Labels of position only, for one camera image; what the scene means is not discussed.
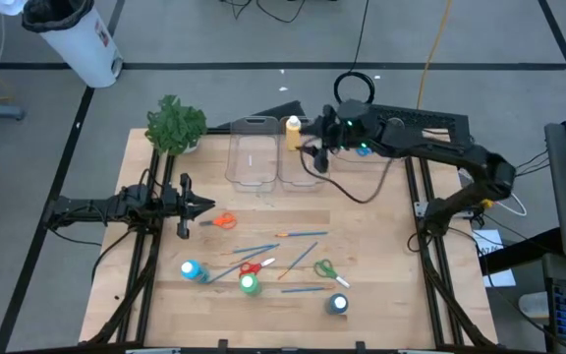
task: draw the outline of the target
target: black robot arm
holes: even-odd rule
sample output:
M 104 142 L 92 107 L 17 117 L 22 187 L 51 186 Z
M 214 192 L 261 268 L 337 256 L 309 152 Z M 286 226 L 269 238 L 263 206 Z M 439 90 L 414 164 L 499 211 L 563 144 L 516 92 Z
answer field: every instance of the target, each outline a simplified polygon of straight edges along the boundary
M 180 217 L 177 234 L 189 238 L 188 220 L 194 220 L 203 212 L 215 207 L 215 201 L 202 198 L 192 192 L 192 179 L 181 175 L 181 193 L 171 186 L 164 186 L 157 198 L 149 198 L 147 186 L 140 184 L 122 187 L 112 197 L 102 200 L 80 200 L 59 197 L 48 212 L 50 229 L 69 226 L 74 222 L 125 222 L 129 226 L 147 225 L 156 217 Z
M 466 169 L 474 183 L 447 199 L 429 201 L 423 218 L 423 231 L 432 235 L 446 233 L 451 217 L 483 200 L 499 201 L 510 197 L 515 168 L 501 155 L 471 142 L 455 144 L 426 138 L 421 129 L 407 128 L 403 121 L 383 117 L 374 105 L 356 100 L 343 102 L 336 112 L 326 105 L 323 115 L 301 133 L 321 138 L 321 148 L 303 146 L 313 156 L 313 166 L 324 173 L 328 169 L 328 151 L 371 148 L 386 157 L 420 157 Z

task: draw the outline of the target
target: scissors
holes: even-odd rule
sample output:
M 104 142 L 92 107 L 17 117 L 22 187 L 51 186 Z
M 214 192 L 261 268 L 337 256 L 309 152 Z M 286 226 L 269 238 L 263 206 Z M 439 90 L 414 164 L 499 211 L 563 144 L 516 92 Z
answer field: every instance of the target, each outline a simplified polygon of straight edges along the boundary
M 346 280 L 338 276 L 338 273 L 336 273 L 335 270 L 333 270 L 333 264 L 331 263 L 330 260 L 322 260 L 316 262 L 313 265 L 313 271 L 315 271 L 315 273 L 318 274 L 318 276 L 330 277 L 332 279 L 335 279 L 337 282 L 342 284 L 342 286 L 344 286 L 347 289 L 351 287 L 351 285 L 348 282 L 346 282 Z
M 248 273 L 253 273 L 254 275 L 256 275 L 264 266 L 270 265 L 274 261 L 275 259 L 267 259 L 256 265 L 245 262 L 242 264 L 242 266 L 240 266 L 240 277 Z
M 200 223 L 200 226 L 211 226 L 211 225 L 219 226 L 223 229 L 231 229 L 235 227 L 235 225 L 237 225 L 237 219 L 235 218 L 235 215 L 233 215 L 232 213 L 224 212 L 222 216 L 214 220 L 203 221 Z
M 356 148 L 355 152 L 361 157 L 365 157 L 365 156 L 372 154 L 372 150 L 368 147 Z

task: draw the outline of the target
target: wooden tabletop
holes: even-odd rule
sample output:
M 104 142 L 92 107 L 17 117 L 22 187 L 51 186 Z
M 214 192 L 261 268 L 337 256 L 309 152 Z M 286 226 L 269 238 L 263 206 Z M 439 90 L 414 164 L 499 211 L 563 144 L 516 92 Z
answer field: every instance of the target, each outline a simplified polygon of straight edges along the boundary
M 117 189 L 138 183 L 142 171 L 149 166 L 152 147 L 143 132 L 131 131 Z M 331 185 L 317 192 L 287 192 L 276 181 L 269 193 L 239 193 L 225 178 L 229 139 L 206 136 L 195 152 L 180 155 L 176 160 L 173 185 L 178 186 L 180 174 L 187 172 L 192 177 L 194 193 L 216 200 L 216 208 L 198 221 L 231 211 L 239 222 L 232 230 L 191 222 L 191 239 L 182 240 L 176 236 L 177 219 L 165 220 L 145 345 L 215 347 L 218 339 L 228 339 L 231 347 L 353 348 L 356 341 L 362 340 L 372 349 L 433 348 L 420 257 L 406 248 L 415 225 L 403 161 L 392 164 L 380 194 L 366 205 L 348 200 Z M 424 199 L 416 160 L 415 166 Z M 330 175 L 355 196 L 365 198 L 375 189 L 381 167 L 340 165 L 337 170 L 332 168 Z M 429 168 L 438 197 L 447 197 L 460 188 L 454 166 L 430 162 Z M 471 233 L 467 221 L 454 220 L 451 226 Z M 104 249 L 125 230 L 126 225 L 111 224 Z M 278 232 L 309 230 L 329 233 L 274 238 Z M 315 241 L 317 246 L 277 280 Z M 451 231 L 444 241 L 458 302 L 484 335 L 496 341 L 473 241 Z M 81 340 L 95 335 L 123 298 L 134 242 L 135 236 L 129 237 L 100 264 Z M 238 270 L 206 285 L 181 276 L 180 265 L 186 260 L 198 260 L 214 276 L 239 258 L 220 253 L 277 242 L 281 245 L 276 250 L 254 259 L 261 262 L 276 258 L 258 274 L 263 291 L 257 297 L 241 292 Z M 351 284 L 350 289 L 315 275 L 313 263 L 325 258 Z M 323 284 L 337 287 L 333 291 L 281 293 L 285 288 Z M 336 291 L 349 298 L 350 306 L 344 316 L 327 315 L 324 311 L 326 299 Z M 451 342 L 446 307 L 439 296 L 438 303 L 444 338 Z M 136 303 L 129 338 L 135 337 L 139 308 Z

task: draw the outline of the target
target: plant pot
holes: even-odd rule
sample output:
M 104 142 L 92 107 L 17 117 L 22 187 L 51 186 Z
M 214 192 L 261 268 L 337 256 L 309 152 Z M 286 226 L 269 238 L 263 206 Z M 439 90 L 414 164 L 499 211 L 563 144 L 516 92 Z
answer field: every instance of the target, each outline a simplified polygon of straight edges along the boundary
M 190 143 L 187 148 L 185 148 L 185 151 L 183 151 L 183 154 L 196 151 L 198 145 L 200 145 L 200 139 L 196 140 L 194 143 Z

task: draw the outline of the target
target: green scissors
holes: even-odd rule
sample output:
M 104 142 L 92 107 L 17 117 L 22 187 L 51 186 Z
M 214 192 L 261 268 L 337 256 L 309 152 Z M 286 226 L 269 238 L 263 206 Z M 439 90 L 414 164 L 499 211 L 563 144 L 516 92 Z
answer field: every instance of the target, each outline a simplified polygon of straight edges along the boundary
M 322 260 L 318 261 L 313 265 L 313 271 L 320 277 L 330 277 L 331 279 L 335 279 L 337 282 L 342 284 L 345 288 L 350 288 L 351 285 L 346 282 L 338 273 L 333 270 L 333 264 L 330 260 Z

